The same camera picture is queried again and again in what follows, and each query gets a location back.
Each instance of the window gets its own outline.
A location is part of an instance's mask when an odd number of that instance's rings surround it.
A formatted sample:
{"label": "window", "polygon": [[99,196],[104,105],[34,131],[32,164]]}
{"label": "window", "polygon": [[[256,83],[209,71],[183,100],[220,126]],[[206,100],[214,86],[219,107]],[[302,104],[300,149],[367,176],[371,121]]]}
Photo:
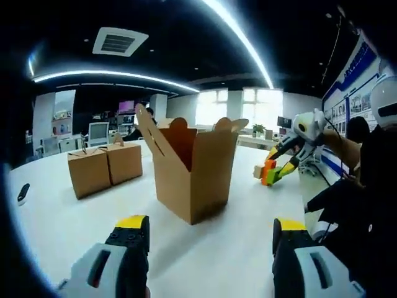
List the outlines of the window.
{"label": "window", "polygon": [[197,98],[196,125],[214,125],[226,117],[228,90],[200,92]]}
{"label": "window", "polygon": [[266,129],[278,131],[277,117],[283,115],[283,91],[274,89],[244,89],[243,118],[248,128],[262,124]]}

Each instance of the desk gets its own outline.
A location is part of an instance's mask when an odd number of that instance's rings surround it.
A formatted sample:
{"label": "desk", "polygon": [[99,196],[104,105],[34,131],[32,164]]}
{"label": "desk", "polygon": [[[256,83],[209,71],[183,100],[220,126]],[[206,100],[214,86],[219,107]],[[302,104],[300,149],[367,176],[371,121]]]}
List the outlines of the desk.
{"label": "desk", "polygon": [[264,145],[266,147],[266,149],[270,149],[278,143],[273,140],[266,140],[264,137],[254,138],[252,135],[239,135],[237,142],[238,142],[238,145],[240,145],[243,142],[257,144],[257,145]]}
{"label": "desk", "polygon": [[[156,199],[151,153],[142,146],[143,176],[78,201],[66,154],[33,161],[10,172],[10,193],[22,234],[52,285],[115,223],[150,216],[148,286],[152,297],[271,297],[273,219],[304,221],[298,171],[272,188],[252,177],[266,151],[236,148],[229,202],[217,218],[190,226]],[[289,156],[281,156],[285,163]],[[27,201],[16,206],[30,183]]]}

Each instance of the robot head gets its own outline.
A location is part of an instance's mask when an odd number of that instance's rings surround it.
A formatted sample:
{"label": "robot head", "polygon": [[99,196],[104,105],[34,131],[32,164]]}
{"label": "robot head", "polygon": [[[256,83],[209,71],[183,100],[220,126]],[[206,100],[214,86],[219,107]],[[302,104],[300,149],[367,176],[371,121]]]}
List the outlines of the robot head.
{"label": "robot head", "polygon": [[397,126],[397,76],[388,69],[373,87],[370,102],[373,116],[379,126],[387,129]]}

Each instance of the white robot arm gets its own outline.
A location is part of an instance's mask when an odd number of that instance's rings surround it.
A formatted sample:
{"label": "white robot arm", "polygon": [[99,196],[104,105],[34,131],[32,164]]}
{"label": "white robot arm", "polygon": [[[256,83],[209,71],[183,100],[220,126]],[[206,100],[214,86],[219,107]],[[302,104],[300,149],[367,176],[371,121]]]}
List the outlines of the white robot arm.
{"label": "white robot arm", "polygon": [[275,160],[289,149],[299,148],[299,151],[282,167],[278,175],[279,178],[293,172],[300,162],[307,159],[314,152],[325,125],[324,113],[318,109],[295,116],[292,130],[270,150],[266,158],[267,160]]}

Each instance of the potted plant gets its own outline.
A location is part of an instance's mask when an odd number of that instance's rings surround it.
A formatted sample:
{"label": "potted plant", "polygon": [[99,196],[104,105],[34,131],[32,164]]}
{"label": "potted plant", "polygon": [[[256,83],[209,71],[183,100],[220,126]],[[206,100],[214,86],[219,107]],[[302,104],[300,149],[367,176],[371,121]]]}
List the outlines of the potted plant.
{"label": "potted plant", "polygon": [[252,136],[256,138],[260,133],[263,134],[265,131],[265,127],[262,124],[254,124],[252,127]]}

